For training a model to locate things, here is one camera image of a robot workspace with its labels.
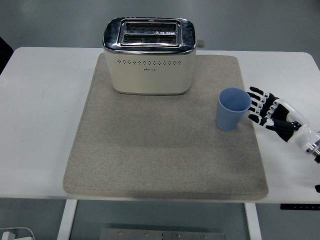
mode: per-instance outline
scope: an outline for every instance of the toaster vent hole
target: toaster vent hole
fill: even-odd
[[[136,61],[136,60],[117,60],[118,64],[128,64],[128,65],[163,65],[163,66],[171,66],[171,65],[181,65],[181,61]]]

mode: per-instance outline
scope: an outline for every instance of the robot finger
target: robot finger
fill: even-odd
[[[266,101],[263,97],[258,96],[258,95],[254,94],[252,92],[248,91],[247,93],[250,95],[251,99],[256,99],[256,100],[258,100],[259,102],[262,102],[262,103],[264,103]]]
[[[261,99],[265,99],[265,101],[271,102],[271,105],[274,104],[274,101],[275,101],[275,100],[279,99],[278,97],[276,97],[276,96],[273,95],[272,93],[262,91],[262,90],[260,90],[260,89],[257,88],[257,87],[251,86],[249,89],[250,89],[252,92],[261,95],[261,96],[262,96]]]
[[[272,119],[274,122],[273,126],[266,127],[267,129],[273,130],[278,134],[293,134],[295,131],[299,129],[299,126],[294,124],[293,122]]]
[[[265,127],[266,129],[275,131],[280,134],[293,134],[299,129],[298,126],[289,121],[265,118],[255,114],[250,114],[248,117],[253,122]]]

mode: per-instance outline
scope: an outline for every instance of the black object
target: black object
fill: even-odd
[[[14,50],[0,37],[0,74],[5,69]]]
[[[314,188],[317,191],[317,193],[320,193],[320,185],[315,185]]]
[[[292,203],[281,203],[281,210],[309,210],[309,211],[320,211],[320,204],[292,204]]]

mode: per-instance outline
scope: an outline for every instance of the toaster slot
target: toaster slot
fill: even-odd
[[[160,35],[160,34],[125,34],[123,37],[122,44],[124,45],[169,45],[177,46],[177,36],[171,35]]]
[[[125,30],[127,31],[164,31],[175,32],[177,24],[172,22],[127,22],[125,24]]]

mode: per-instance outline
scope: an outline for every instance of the gray floor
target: gray floor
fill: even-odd
[[[262,240],[319,240],[320,212],[256,204]]]
[[[226,240],[249,239],[242,203],[79,201],[70,239],[99,239],[102,228],[218,233]]]
[[[1,0],[0,36],[14,50],[19,47],[101,48],[107,23],[123,16],[186,18],[196,26],[198,38],[205,41],[205,50],[306,52],[320,67],[319,0]],[[17,219],[28,219],[35,204],[39,208],[48,204],[46,200],[34,203],[21,199],[21,207],[16,207],[4,204],[6,201],[0,199],[0,211],[12,211]],[[56,217],[63,206],[57,208],[60,210],[56,211]],[[263,240],[313,239],[306,236],[309,230],[296,228],[295,223],[301,218],[297,211],[287,212],[289,223],[272,221],[283,216],[274,205],[258,207],[258,213]],[[319,222],[320,215],[318,211],[305,211],[303,217],[313,223]],[[279,233],[295,229],[300,235],[272,238],[267,235],[268,231],[279,236],[271,227],[275,223],[279,224]]]
[[[66,200],[0,198],[0,229],[27,227],[37,240],[56,240]],[[28,230],[0,230],[16,238],[31,237]]]

